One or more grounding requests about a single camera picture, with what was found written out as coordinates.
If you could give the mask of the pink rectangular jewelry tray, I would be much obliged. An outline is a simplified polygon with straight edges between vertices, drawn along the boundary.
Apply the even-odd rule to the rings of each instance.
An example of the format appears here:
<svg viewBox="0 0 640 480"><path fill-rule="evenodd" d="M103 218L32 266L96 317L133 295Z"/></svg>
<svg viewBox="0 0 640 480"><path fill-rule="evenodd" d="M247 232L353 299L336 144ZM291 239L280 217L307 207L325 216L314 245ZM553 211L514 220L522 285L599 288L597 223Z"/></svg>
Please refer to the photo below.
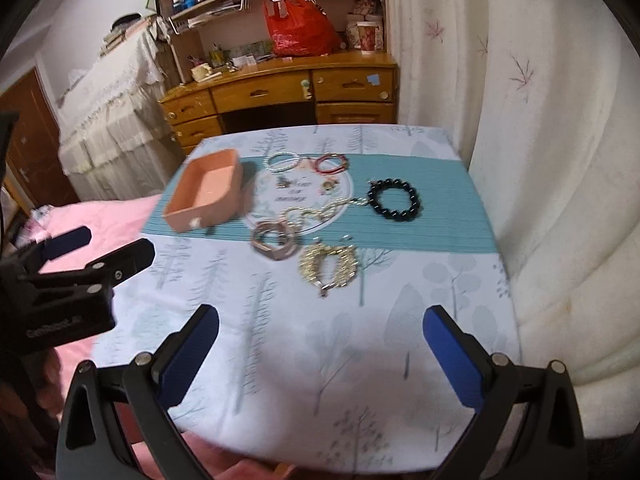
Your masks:
<svg viewBox="0 0 640 480"><path fill-rule="evenodd" d="M194 158L179 178L163 218L177 233L229 221L240 209L242 177L240 155L234 148Z"/></svg>

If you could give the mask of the pink twisted bangle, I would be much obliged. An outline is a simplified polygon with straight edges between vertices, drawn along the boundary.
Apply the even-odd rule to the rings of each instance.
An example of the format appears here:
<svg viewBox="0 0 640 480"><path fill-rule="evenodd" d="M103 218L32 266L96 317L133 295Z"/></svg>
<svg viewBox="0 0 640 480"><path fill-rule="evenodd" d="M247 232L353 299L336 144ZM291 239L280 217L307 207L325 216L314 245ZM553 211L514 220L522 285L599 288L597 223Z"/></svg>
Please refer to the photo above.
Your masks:
<svg viewBox="0 0 640 480"><path fill-rule="evenodd" d="M250 246L259 255L282 261L294 255L297 248L295 229L283 220L257 222L250 233Z"/></svg>

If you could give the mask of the pink blanket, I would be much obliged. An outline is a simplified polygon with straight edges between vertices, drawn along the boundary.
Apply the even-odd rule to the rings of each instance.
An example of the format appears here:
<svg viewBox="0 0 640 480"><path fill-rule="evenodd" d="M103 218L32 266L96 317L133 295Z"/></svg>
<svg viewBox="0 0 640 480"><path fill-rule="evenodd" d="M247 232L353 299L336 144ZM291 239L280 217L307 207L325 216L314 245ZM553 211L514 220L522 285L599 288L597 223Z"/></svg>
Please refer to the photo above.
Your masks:
<svg viewBox="0 0 640 480"><path fill-rule="evenodd" d="M27 239L30 242L40 242L78 226L90 229L91 240L87 246L47 263L41 271L81 269L99 256L133 242L140 237L142 226L159 199L160 196L152 195L136 200L97 200L50 209L40 219L29 222ZM95 343L96 337L91 336L49 353L44 366L44 390L38 399L48 414L61 415L74 370L78 363L92 357Z"/></svg>

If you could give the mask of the brown wooden door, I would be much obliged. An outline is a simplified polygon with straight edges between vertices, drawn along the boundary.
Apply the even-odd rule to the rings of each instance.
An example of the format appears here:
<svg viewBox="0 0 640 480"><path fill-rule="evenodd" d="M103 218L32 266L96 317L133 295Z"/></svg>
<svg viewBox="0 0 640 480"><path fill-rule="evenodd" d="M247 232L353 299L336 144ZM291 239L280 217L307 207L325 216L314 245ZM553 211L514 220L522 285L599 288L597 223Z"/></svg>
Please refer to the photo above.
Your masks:
<svg viewBox="0 0 640 480"><path fill-rule="evenodd" d="M78 196L58 159L60 129L33 68L1 95L2 112L17 112L8 164L36 206L66 206Z"/></svg>

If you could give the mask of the lace covered furniture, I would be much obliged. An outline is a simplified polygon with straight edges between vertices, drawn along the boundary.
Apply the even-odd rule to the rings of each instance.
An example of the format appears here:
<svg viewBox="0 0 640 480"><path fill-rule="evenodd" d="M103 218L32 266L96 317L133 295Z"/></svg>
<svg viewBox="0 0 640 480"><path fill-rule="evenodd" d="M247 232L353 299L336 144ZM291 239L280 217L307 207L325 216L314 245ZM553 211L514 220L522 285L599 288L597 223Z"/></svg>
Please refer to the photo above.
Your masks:
<svg viewBox="0 0 640 480"><path fill-rule="evenodd" d="M163 191L183 161L160 106L178 83L163 27L148 18L66 92L58 160L80 200Z"/></svg>

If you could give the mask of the small silver flower brooch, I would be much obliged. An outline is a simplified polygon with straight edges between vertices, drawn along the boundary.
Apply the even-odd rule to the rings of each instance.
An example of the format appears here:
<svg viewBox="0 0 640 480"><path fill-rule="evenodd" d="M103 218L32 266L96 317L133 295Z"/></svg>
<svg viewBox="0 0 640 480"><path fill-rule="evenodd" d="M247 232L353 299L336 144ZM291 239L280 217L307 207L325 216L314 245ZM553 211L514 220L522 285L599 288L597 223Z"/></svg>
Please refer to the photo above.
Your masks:
<svg viewBox="0 0 640 480"><path fill-rule="evenodd" d="M288 180L288 178L282 176L277 178L277 188L290 188L291 186L292 181Z"/></svg>

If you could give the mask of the tree print tablecloth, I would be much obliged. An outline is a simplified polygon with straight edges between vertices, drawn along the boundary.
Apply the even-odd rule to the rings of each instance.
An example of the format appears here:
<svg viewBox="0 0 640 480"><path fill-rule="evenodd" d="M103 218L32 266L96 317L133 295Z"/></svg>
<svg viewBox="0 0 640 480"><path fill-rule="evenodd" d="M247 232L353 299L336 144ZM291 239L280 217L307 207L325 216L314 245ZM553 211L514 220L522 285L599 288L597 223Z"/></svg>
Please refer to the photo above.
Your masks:
<svg viewBox="0 0 640 480"><path fill-rule="evenodd" d="M419 126L252 131L204 140L195 155L225 148L241 160L259 158L274 174L306 162L335 176L355 154L463 165L445 131ZM420 209L416 190L399 179L373 180L366 196L344 200L397 222L414 220ZM171 414L179 427L236 452L348 474L434 468L472 413L423 338L426 309L444 307L489 352L521 356L498 249L389 250L360 248L348 235L336 243L314 237L310 243L356 252L355 278L321 295L300 274L297 257L273 261L250 239L189 238L160 209L142 233L154 244L154 262L117 287L117 324L94 345L94 360L127 363L211 304L218 338Z"/></svg>

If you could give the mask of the cream mug on desk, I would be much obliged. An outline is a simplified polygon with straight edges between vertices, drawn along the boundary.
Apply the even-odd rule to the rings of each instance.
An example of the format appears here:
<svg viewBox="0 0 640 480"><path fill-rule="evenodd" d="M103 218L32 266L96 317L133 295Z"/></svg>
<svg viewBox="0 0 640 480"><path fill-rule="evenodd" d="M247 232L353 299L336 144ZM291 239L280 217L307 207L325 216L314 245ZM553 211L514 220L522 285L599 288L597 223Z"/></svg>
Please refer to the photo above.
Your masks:
<svg viewBox="0 0 640 480"><path fill-rule="evenodd" d="M205 80L206 78L212 76L213 73L214 73L214 70L212 69L212 66L210 66L208 63L201 63L191 68L192 78L196 82L201 82Z"/></svg>

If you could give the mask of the small gold pendant charm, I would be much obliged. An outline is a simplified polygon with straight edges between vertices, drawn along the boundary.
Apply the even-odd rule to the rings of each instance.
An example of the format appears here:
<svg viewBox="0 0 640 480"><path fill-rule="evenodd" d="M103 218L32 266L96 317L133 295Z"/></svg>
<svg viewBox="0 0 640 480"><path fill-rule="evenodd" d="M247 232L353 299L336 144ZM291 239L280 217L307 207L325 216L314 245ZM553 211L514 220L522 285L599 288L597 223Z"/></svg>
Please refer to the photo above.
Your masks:
<svg viewBox="0 0 640 480"><path fill-rule="evenodd" d="M339 180L336 179L326 179L322 182L321 185L321 193L323 195L331 195L334 193L335 189L338 187L338 185L340 184Z"/></svg>

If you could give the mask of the teal placemat with print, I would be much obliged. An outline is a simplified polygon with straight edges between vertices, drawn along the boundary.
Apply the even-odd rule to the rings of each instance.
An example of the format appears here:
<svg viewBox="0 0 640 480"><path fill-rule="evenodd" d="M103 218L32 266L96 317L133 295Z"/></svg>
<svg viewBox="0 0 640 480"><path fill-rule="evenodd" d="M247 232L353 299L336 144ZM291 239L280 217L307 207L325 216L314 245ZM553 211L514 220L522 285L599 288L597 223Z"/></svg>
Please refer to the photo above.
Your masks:
<svg viewBox="0 0 640 480"><path fill-rule="evenodd" d="M231 220L208 229L184 234L202 240L246 242L255 224L278 218L286 208L320 208L338 198L367 195L373 180L386 178L408 182L418 194L420 209L409 222L397 222L377 214L369 206L338 208L326 221L307 218L299 232L303 243L314 237L336 243L348 235L360 248L420 250L490 254L497 249L482 200L461 162L453 159L392 155L350 155L348 167L335 176L317 174L302 162L283 174L274 174L257 157L242 160L242 205ZM277 188L277 178L292 181ZM331 195L321 193L322 182L340 184Z"/></svg>

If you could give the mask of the wooden desk with drawers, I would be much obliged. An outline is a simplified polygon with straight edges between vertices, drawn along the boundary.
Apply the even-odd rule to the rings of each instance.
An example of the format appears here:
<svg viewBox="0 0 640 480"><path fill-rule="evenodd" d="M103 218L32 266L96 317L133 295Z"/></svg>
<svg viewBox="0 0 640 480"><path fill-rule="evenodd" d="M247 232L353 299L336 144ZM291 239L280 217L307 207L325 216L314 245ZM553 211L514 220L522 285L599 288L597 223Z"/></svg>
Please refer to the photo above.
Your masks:
<svg viewBox="0 0 640 480"><path fill-rule="evenodd" d="M397 122L399 68L387 53L274 58L160 99L172 137L188 154L201 140L278 127Z"/></svg>

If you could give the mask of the red plastic bag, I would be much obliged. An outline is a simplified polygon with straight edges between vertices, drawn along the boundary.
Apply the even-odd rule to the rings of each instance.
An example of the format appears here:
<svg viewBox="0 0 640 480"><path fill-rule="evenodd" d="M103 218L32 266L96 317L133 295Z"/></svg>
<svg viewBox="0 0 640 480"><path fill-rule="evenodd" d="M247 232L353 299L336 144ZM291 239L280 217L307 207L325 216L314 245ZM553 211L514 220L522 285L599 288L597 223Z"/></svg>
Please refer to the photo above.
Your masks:
<svg viewBox="0 0 640 480"><path fill-rule="evenodd" d="M273 53L280 58L322 56L341 50L341 37L312 1L265 0L262 5Z"/></svg>

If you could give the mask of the red white paper cup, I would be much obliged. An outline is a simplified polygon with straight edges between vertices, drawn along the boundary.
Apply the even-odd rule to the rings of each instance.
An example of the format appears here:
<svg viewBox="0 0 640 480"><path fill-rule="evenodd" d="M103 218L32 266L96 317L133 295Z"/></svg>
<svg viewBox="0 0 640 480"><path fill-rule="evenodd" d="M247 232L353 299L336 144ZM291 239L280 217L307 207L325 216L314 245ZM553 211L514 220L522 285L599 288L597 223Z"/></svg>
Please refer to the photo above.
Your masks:
<svg viewBox="0 0 640 480"><path fill-rule="evenodd" d="M360 42L360 51L363 54L372 54L376 51L376 26L375 22L358 22L358 36Z"/></svg>

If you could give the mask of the white curtain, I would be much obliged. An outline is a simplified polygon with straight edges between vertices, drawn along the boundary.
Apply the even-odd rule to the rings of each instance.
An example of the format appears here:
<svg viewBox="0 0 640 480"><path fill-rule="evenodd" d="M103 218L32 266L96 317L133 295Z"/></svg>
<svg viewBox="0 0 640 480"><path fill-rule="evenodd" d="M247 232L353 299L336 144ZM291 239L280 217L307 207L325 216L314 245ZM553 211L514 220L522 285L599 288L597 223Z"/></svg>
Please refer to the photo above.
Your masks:
<svg viewBox="0 0 640 480"><path fill-rule="evenodd" d="M522 356L585 434L639 421L639 57L602 0L387 0L399 119L443 128L506 266Z"/></svg>

